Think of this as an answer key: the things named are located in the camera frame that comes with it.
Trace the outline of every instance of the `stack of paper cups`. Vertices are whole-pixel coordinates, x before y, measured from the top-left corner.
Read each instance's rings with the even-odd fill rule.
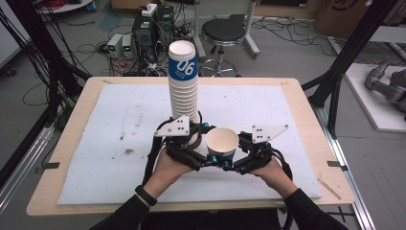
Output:
[[[169,92],[172,117],[177,119],[189,115],[191,121],[199,123],[198,76],[194,45],[186,40],[174,41],[169,46]],[[194,135],[190,144],[197,139]]]

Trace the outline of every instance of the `table surface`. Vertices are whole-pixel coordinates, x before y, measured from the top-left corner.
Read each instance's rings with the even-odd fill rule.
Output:
[[[78,103],[64,129],[50,162],[60,162],[57,169],[44,172],[27,207],[30,216],[112,213],[119,205],[57,205],[72,156],[81,134],[96,105],[105,84],[168,84],[167,78],[111,78],[94,77],[87,81]],[[351,204],[354,195],[341,168],[329,167],[327,161],[336,161],[329,143],[317,121],[305,93],[297,80],[274,78],[200,78],[199,84],[276,85],[280,86],[302,138],[313,171],[322,189],[318,205]],[[241,200],[221,202],[157,203],[151,211],[219,210],[241,208],[282,207],[275,200]]]

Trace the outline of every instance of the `black stool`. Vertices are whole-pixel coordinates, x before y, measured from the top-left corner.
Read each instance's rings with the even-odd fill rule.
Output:
[[[202,26],[202,37],[214,45],[211,53],[219,46],[217,59],[209,59],[199,69],[200,76],[206,77],[238,77],[237,69],[230,61],[224,60],[225,46],[233,46],[241,43],[245,37],[245,31],[241,24],[230,19],[213,19]]]

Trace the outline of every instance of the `blue cup label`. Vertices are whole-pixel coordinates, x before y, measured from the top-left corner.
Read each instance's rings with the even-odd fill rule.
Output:
[[[177,61],[169,58],[169,76],[177,81],[189,81],[197,76],[197,59]]]

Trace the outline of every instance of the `person's arm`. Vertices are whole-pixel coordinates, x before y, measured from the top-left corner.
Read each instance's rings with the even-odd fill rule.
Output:
[[[268,187],[282,196],[299,229],[347,229],[335,218],[324,213],[301,189],[298,189],[284,173],[276,157],[272,157],[266,166],[252,171],[251,174],[259,176]]]
[[[162,149],[155,166],[155,171],[144,186],[144,190],[154,199],[158,199],[182,174],[188,173],[191,170],[188,166],[173,161],[167,155],[166,150]],[[149,206],[139,195],[134,195],[111,216],[93,226],[91,230],[137,229],[140,222],[147,215]]]

